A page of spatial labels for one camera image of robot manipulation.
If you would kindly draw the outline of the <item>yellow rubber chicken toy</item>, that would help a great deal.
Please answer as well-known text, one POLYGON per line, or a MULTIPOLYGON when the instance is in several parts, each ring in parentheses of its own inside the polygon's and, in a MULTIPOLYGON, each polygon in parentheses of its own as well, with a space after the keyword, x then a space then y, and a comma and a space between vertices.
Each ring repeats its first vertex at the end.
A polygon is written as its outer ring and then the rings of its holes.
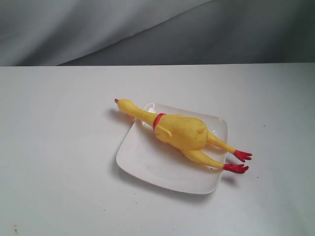
POLYGON ((150 113, 141 110, 128 99, 115 99, 115 103, 121 112, 150 125, 160 141, 177 148, 193 162, 236 174, 243 174, 249 169, 243 163, 251 160, 252 154, 229 146, 212 134, 207 125, 198 118, 150 113), (233 154, 242 164, 226 164, 210 158, 201 150, 206 145, 212 145, 233 154))

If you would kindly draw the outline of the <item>white square plate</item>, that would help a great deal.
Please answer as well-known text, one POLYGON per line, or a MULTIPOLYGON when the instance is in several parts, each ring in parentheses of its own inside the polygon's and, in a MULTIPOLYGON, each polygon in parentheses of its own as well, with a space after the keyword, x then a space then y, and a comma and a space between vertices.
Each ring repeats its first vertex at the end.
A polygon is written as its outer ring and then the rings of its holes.
MULTIPOLYGON (((212 134, 227 142, 228 126, 219 117, 158 103, 149 103, 143 110, 198 118, 212 134)), ((217 147, 206 145, 202 151, 216 161, 226 160, 226 153, 217 147)), ((142 181, 188 194, 213 192, 222 176, 222 171, 192 162, 176 148, 158 140, 151 126, 139 120, 135 121, 122 142, 116 163, 123 171, 142 181)))

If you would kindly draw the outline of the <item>grey backdrop cloth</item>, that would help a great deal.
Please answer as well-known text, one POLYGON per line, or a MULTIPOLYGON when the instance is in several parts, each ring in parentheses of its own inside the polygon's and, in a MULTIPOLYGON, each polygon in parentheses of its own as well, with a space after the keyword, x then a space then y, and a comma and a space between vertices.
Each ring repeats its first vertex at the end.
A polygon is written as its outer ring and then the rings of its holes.
POLYGON ((312 0, 3 0, 1 66, 313 62, 312 0))

